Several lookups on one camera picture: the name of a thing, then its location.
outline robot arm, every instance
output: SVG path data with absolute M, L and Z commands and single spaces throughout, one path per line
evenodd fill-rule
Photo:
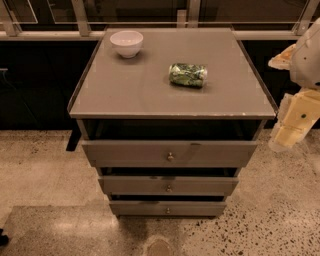
M 269 147 L 280 152 L 302 141 L 320 118 L 320 19 L 296 44 L 272 58 L 269 66 L 289 70 L 291 80 L 302 87 L 281 101 L 269 141 Z

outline white bowl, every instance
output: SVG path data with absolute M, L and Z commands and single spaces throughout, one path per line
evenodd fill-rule
M 120 31 L 110 37 L 112 47 L 124 58 L 132 58 L 140 51 L 143 35 L 137 31 Z

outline open drawer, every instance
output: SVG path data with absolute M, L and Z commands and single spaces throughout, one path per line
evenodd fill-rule
M 222 195 L 229 196 L 238 178 L 174 176 L 101 176 L 105 194 L 116 195 Z
M 244 167 L 254 141 L 83 141 L 94 167 Z
M 219 216 L 225 202 L 110 201 L 113 214 L 141 216 Z

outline terrazzo floor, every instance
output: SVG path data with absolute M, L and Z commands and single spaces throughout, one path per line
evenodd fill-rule
M 242 169 L 223 215 L 117 219 L 69 131 L 0 131 L 0 255 L 320 255 L 320 130 Z

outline white object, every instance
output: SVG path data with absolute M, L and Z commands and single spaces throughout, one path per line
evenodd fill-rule
M 290 71 L 290 78 L 302 89 L 281 101 L 269 147 L 275 152 L 301 142 L 320 118 L 320 19 L 296 44 L 269 61 L 269 66 Z
M 110 37 L 112 47 L 124 58 L 133 58 L 140 51 L 143 35 L 137 31 L 120 31 Z

